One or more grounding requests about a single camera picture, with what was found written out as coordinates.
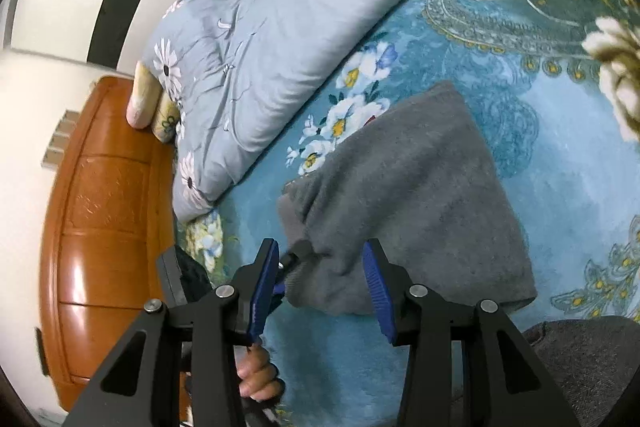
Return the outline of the person's left hand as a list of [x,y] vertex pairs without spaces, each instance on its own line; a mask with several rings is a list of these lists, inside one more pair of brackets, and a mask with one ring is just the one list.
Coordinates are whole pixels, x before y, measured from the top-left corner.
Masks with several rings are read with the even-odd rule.
[[242,398],[264,402],[276,399],[284,392],[279,369],[270,361],[269,352],[260,343],[243,348],[236,357],[235,366]]

